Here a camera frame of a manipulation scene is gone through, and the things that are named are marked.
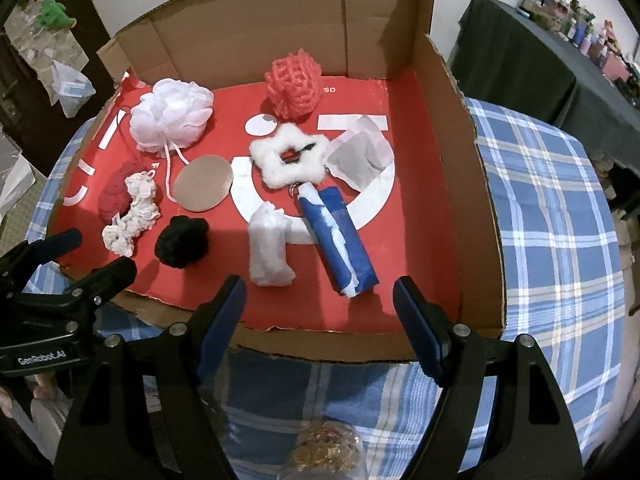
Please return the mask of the person left hand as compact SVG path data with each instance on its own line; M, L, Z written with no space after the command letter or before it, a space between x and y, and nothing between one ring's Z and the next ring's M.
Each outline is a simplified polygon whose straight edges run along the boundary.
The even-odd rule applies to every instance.
M25 412L30 410L33 400L56 400L55 374L45 372L32 376L1 376L1 411L12 419L13 409L19 405Z

